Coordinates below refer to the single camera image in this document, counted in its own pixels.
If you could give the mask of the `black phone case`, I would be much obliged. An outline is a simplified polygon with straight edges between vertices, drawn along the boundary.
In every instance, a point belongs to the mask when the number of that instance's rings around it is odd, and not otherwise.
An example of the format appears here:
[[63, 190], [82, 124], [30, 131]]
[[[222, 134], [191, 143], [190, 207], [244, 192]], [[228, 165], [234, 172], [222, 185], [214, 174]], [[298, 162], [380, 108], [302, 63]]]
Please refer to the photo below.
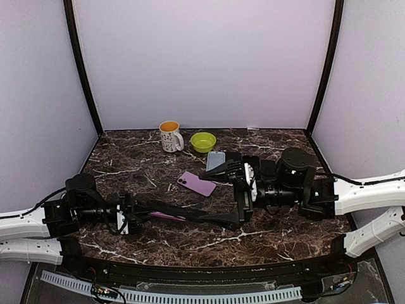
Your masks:
[[158, 200], [147, 201], [146, 203], [139, 205], [139, 208], [143, 208], [148, 214], [150, 212], [162, 212], [176, 217], [183, 217], [185, 221], [188, 222], [202, 222], [199, 217], [209, 214], [204, 210], [170, 205]]

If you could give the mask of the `light blue phone case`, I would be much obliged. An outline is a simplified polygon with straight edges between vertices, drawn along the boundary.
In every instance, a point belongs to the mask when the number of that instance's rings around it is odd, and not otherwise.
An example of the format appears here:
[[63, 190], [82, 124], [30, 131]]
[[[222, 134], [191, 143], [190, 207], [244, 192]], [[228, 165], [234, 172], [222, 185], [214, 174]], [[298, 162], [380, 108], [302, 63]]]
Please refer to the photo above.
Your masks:
[[210, 151], [207, 155], [206, 171], [210, 171], [225, 163], [226, 154], [222, 151]]

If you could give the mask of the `black phone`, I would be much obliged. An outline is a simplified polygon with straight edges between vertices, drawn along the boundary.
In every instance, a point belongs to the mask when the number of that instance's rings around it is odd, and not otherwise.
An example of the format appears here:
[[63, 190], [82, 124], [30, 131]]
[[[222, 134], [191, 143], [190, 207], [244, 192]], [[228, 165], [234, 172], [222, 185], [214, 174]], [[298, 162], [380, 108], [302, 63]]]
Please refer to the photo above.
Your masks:
[[239, 152], [234, 151], [226, 151], [225, 152], [225, 161], [228, 162], [241, 162], [242, 161], [242, 154]]
[[162, 219], [170, 219], [170, 220], [182, 221], [182, 222], [185, 221], [185, 219], [183, 217], [176, 217], [176, 216], [168, 215], [168, 214], [165, 214], [165, 213], [162, 213], [162, 212], [150, 212], [149, 216], [158, 217], [158, 218], [162, 218]]

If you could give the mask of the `dark green phone case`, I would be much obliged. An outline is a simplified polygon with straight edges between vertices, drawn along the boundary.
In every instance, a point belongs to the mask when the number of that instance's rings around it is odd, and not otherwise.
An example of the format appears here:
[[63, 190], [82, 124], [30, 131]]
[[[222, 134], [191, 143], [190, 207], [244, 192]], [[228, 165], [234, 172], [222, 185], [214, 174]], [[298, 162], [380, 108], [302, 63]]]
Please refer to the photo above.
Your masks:
[[243, 163], [248, 163], [255, 172], [260, 168], [260, 158], [258, 156], [244, 155], [242, 161]]

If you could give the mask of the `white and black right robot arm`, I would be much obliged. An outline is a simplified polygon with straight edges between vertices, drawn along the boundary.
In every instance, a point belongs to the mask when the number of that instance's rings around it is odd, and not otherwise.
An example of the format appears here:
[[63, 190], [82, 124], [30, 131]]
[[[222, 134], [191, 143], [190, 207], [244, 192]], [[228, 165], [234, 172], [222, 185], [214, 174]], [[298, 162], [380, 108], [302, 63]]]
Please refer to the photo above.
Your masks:
[[335, 275], [347, 265], [347, 256], [360, 257], [404, 229], [404, 172], [352, 180], [338, 174], [316, 171], [316, 159], [299, 148], [287, 148], [280, 158], [262, 160], [238, 156], [202, 173], [205, 181], [224, 181], [234, 187], [237, 209], [208, 217], [230, 230], [250, 221], [255, 208], [297, 206], [298, 214], [309, 220], [332, 219], [348, 213], [385, 208], [368, 224], [336, 237], [323, 270]]

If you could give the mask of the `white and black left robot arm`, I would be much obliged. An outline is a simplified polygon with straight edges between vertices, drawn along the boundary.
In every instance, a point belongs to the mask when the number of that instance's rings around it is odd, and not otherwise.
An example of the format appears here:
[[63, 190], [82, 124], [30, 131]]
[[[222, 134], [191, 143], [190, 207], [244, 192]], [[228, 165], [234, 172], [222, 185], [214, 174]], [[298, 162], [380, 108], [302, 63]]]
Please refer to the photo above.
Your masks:
[[104, 223], [112, 235], [140, 232], [151, 209], [130, 193], [106, 200], [91, 174], [77, 174], [33, 208], [1, 214], [1, 259], [64, 265], [76, 276], [89, 271], [89, 261], [74, 232], [89, 223]]

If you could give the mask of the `lime green plastic bowl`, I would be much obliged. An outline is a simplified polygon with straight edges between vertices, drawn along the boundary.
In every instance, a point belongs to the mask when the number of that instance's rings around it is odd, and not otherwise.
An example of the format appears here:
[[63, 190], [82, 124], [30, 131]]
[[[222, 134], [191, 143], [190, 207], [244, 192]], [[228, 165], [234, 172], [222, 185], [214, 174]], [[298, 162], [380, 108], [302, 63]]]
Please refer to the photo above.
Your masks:
[[190, 143], [196, 152], [208, 153], [215, 147], [216, 137], [209, 132], [198, 132], [191, 137]]

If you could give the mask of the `white patterned mug orange inside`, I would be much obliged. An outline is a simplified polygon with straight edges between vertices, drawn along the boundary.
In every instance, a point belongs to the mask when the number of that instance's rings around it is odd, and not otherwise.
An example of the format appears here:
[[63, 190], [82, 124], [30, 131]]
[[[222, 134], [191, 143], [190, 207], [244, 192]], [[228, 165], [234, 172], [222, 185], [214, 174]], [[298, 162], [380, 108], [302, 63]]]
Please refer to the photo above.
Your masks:
[[163, 150], [174, 153], [184, 150], [184, 139], [180, 133], [180, 124], [176, 121], [166, 121], [160, 124], [159, 132]]

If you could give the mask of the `small green circuit board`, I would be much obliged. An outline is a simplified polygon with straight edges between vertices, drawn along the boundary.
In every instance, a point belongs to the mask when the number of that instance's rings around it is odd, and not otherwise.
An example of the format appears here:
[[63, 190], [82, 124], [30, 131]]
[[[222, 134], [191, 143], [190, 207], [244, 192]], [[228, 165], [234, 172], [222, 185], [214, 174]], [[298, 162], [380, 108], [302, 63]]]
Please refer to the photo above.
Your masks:
[[90, 293], [99, 300], [116, 300], [118, 293], [110, 288], [93, 284], [90, 288]]

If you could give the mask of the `black front table rail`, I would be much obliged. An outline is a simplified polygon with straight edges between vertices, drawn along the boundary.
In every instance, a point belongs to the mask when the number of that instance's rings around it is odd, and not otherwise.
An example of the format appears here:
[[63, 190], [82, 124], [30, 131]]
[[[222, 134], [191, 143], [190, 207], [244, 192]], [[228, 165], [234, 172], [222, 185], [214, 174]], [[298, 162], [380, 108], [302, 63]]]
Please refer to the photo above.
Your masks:
[[320, 256], [295, 262], [241, 267], [164, 267], [108, 261], [87, 256], [69, 256], [61, 265], [45, 264], [68, 276], [114, 286], [141, 282], [163, 284], [244, 284], [275, 281], [277, 284], [318, 284], [322, 278], [349, 274], [354, 279], [363, 259]]

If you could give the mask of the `black left corner post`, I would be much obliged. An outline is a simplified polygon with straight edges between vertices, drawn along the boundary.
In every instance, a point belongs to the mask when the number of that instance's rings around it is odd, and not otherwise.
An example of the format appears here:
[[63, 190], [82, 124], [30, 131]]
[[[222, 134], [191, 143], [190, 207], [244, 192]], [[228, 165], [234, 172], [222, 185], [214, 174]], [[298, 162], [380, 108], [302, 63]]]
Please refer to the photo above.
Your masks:
[[81, 45], [78, 36], [77, 24], [75, 20], [75, 13], [73, 8], [72, 0], [63, 0], [63, 6], [65, 11], [66, 24], [68, 28], [68, 34], [70, 38], [70, 43], [73, 51], [73, 57], [75, 60], [75, 65], [77, 68], [80, 84], [82, 86], [83, 94], [87, 104], [87, 108], [90, 113], [90, 117], [93, 123], [93, 126], [96, 130], [97, 136], [100, 137], [103, 133], [103, 127], [101, 119], [96, 109], [96, 103], [92, 95], [90, 88], [89, 79], [87, 76], [87, 71], [85, 68], [84, 57], [82, 55]]

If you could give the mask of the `black corner post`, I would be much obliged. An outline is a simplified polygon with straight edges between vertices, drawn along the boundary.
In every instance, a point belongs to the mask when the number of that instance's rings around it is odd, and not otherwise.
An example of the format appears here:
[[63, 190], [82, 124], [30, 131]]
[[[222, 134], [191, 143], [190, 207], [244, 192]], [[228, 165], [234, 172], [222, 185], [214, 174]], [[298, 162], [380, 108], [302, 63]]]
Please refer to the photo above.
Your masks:
[[84, 57], [82, 55], [81, 45], [78, 36], [77, 24], [75, 20], [75, 13], [73, 8], [72, 0], [63, 0], [63, 6], [65, 11], [66, 24], [68, 28], [68, 34], [70, 38], [70, 43], [73, 51], [73, 57], [75, 60], [75, 65], [77, 68], [80, 84], [82, 86], [83, 94], [87, 104], [87, 108], [90, 113], [90, 117], [93, 123], [93, 126], [96, 130], [97, 136], [100, 137], [103, 133], [103, 127], [101, 119], [96, 109], [96, 103], [92, 95], [90, 88], [89, 79], [87, 76], [87, 71], [85, 68]]
[[337, 43], [339, 40], [340, 27], [344, 11], [344, 3], [345, 3], [344, 0], [335, 1], [330, 37], [328, 40], [327, 52], [325, 55], [325, 62], [323, 64], [323, 70], [321, 73], [320, 83], [316, 93], [313, 109], [311, 111], [309, 122], [306, 127], [306, 133], [309, 137], [313, 135], [313, 132], [315, 130], [316, 123], [318, 121], [318, 117], [323, 104], [323, 100], [327, 91], [328, 81], [330, 79], [333, 61], [335, 58], [335, 52], [337, 49]]

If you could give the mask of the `black right corner post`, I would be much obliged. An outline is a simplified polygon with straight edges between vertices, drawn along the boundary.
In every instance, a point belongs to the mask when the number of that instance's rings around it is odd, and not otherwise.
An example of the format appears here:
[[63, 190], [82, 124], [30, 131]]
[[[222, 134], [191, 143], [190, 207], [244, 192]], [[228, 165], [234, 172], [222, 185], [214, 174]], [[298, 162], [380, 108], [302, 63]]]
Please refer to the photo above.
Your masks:
[[323, 70], [321, 73], [320, 83], [316, 93], [313, 109], [311, 111], [309, 122], [306, 127], [306, 133], [309, 137], [313, 135], [313, 132], [315, 130], [316, 123], [318, 121], [318, 117], [323, 104], [323, 100], [327, 91], [328, 81], [330, 79], [333, 61], [335, 58], [335, 52], [337, 49], [337, 43], [339, 40], [340, 27], [344, 11], [344, 3], [345, 3], [344, 0], [335, 1], [330, 37], [328, 40], [327, 52], [325, 55], [325, 62], [323, 64]]

